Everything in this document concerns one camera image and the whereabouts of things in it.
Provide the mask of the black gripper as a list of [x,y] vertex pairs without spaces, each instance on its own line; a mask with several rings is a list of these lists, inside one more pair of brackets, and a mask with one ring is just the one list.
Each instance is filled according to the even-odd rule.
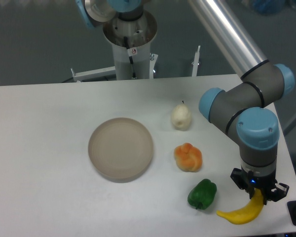
[[267,205],[268,201],[278,202],[285,198],[290,188],[284,183],[277,183],[276,169],[267,174],[257,174],[251,170],[246,172],[242,168],[234,168],[230,177],[239,189],[249,194],[250,199],[255,193],[255,188],[262,189],[264,205]]

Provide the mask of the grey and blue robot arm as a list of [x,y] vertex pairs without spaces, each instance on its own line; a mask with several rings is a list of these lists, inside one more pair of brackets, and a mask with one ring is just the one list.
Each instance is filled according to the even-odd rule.
[[[142,0],[78,0],[88,27],[103,26],[114,51],[119,80],[153,77],[149,44],[156,36],[155,18]],[[231,178],[238,188],[263,201],[283,199],[289,186],[276,181],[278,120],[266,106],[287,95],[295,85],[292,71],[273,65],[261,52],[225,1],[192,0],[190,6],[241,79],[230,91],[212,88],[199,102],[201,114],[238,144],[241,168]]]

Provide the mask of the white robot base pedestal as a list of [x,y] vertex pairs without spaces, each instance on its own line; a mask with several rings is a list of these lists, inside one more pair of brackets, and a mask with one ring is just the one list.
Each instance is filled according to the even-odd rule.
[[157,35],[157,22],[148,11],[134,21],[115,17],[104,24],[103,32],[112,46],[117,80],[151,79],[150,45]]

